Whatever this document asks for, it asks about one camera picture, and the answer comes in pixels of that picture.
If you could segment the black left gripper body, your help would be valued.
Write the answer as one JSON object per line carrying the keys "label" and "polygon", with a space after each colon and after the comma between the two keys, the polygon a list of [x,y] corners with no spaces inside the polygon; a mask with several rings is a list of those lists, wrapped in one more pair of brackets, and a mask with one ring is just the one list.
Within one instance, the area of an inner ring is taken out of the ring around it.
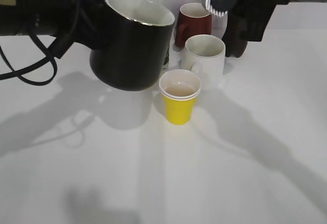
{"label": "black left gripper body", "polygon": [[47,49],[56,58],[75,42],[99,49],[103,7],[104,0],[1,0],[1,36],[53,36]]}

